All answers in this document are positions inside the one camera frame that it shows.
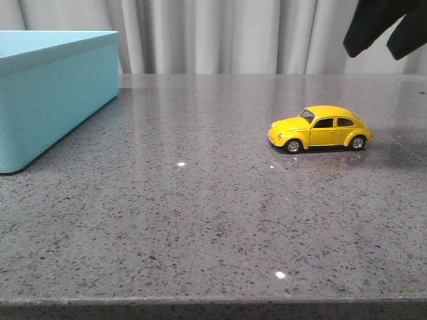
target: car window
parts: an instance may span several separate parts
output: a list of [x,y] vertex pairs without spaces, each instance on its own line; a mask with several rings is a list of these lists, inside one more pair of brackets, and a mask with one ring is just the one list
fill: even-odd
[[332,128],[334,126],[334,118],[322,119],[316,122],[313,128]]
[[338,126],[339,127],[349,127],[353,124],[354,124],[353,121],[351,121],[350,119],[338,118]]
[[307,120],[308,123],[311,123],[314,119],[314,114],[311,111],[308,111],[307,109],[304,109],[301,113],[300,113],[300,117],[304,118],[305,120]]

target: car roof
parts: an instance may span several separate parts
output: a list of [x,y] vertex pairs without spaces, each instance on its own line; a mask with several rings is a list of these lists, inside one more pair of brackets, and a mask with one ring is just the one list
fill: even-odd
[[338,107],[336,105],[312,105],[311,107],[306,107],[305,109],[310,110],[317,118],[322,117],[348,117],[354,118],[354,114],[345,109]]

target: car fender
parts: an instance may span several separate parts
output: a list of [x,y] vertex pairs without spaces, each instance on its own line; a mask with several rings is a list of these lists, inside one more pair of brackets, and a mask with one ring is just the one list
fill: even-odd
[[368,139],[368,137],[366,136],[366,130],[356,129],[350,132],[350,134],[346,137],[346,140],[344,141],[344,145],[348,147],[348,145],[350,144],[350,141],[357,135],[363,135],[366,139]]
[[308,147],[310,146],[310,144],[308,143],[308,140],[307,140],[307,138],[306,138],[306,136],[304,136],[302,133],[300,133],[300,132],[295,132],[295,131],[288,131],[288,132],[285,132],[284,134],[283,134],[283,136],[284,136],[284,140],[285,140],[285,143],[283,144],[283,145],[285,145],[289,140],[292,140],[292,139],[298,139],[298,140],[300,140],[301,142],[302,142],[302,146],[303,146],[303,148],[305,149],[305,150],[307,150],[308,149]]

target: toy car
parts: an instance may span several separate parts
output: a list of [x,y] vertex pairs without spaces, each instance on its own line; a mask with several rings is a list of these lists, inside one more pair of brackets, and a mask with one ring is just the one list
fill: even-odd
[[268,138],[287,153],[299,153],[309,147],[343,145],[361,150],[372,133],[351,111],[334,105],[307,107],[294,118],[276,121]]

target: car wheel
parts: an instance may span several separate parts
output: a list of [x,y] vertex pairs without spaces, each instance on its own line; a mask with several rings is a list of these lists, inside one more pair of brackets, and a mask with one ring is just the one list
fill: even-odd
[[350,141],[351,150],[362,150],[365,147],[366,138],[363,135],[357,135]]
[[302,148],[302,143],[300,140],[297,140],[297,139],[289,140],[285,144],[285,151],[287,153],[299,153],[301,151],[301,148]]

